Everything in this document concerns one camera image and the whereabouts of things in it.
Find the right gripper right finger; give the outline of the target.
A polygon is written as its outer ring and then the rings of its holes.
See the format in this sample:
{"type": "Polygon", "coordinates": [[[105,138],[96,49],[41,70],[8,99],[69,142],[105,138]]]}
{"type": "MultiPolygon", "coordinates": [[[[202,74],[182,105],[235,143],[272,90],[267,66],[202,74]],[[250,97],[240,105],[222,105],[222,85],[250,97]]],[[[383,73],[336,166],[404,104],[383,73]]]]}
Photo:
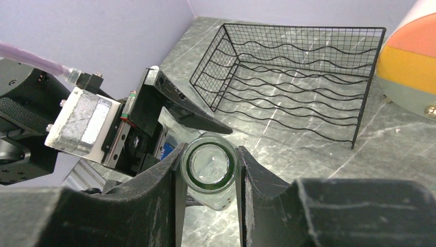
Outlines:
{"type": "Polygon", "coordinates": [[[237,149],[241,246],[435,246],[435,198],[410,180],[288,183],[237,149]]]}

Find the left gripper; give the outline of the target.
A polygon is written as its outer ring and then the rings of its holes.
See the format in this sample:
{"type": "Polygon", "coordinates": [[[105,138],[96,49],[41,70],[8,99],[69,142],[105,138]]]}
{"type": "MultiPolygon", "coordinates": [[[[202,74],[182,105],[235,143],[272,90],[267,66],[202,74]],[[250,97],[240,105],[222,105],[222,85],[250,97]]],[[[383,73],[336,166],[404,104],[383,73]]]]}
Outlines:
{"type": "MultiPolygon", "coordinates": [[[[207,114],[190,100],[160,69],[144,71],[143,106],[145,116],[157,120],[166,108],[178,124],[185,127],[219,134],[231,134],[233,129],[207,114]]],[[[131,91],[121,99],[120,108],[102,145],[102,166],[134,177],[161,161],[168,127],[157,122],[150,134],[129,120],[133,103],[138,96],[131,91]]]]}

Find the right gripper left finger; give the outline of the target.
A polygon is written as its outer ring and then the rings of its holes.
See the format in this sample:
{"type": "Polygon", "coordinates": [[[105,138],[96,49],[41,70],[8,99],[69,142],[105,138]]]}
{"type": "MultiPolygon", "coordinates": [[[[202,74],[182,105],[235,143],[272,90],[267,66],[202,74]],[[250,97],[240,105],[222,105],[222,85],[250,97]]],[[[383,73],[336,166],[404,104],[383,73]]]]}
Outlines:
{"type": "Polygon", "coordinates": [[[105,193],[68,187],[1,190],[1,246],[180,246],[187,144],[105,193]]]}

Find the clear glass bottle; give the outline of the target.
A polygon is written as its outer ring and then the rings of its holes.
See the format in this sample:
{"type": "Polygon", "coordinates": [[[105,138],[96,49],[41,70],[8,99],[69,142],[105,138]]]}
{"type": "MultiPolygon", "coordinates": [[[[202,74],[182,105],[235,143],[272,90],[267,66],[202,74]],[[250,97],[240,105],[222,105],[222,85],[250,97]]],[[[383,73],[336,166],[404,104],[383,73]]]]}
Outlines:
{"type": "Polygon", "coordinates": [[[201,205],[222,211],[236,198],[236,146],[221,135],[205,132],[189,143],[182,153],[180,169],[188,195],[201,205]]]}

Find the blue square bottle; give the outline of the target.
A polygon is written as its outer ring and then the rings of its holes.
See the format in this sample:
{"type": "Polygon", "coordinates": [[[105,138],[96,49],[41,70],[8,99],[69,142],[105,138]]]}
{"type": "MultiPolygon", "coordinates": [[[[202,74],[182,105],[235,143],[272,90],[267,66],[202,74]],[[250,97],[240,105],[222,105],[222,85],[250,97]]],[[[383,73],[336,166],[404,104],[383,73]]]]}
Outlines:
{"type": "Polygon", "coordinates": [[[177,146],[178,142],[176,138],[168,134],[167,139],[161,149],[160,160],[163,160],[166,156],[168,156],[177,146]]]}

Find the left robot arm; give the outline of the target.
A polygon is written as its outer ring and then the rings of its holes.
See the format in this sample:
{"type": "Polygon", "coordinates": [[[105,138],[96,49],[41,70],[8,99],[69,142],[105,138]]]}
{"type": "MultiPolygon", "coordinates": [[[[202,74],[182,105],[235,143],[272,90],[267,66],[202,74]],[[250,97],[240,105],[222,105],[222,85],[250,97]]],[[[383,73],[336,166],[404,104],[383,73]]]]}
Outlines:
{"type": "Polygon", "coordinates": [[[134,177],[199,131],[232,133],[191,101],[158,67],[120,100],[98,75],[74,73],[68,90],[54,75],[1,60],[1,184],[53,173],[59,153],[134,177]]]}

